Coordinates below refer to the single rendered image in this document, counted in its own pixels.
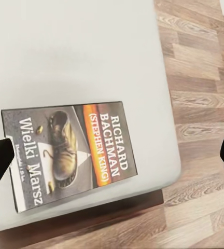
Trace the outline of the hardback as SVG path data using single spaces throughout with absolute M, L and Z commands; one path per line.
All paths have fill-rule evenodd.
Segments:
M 137 175 L 122 101 L 2 109 L 17 213 Z

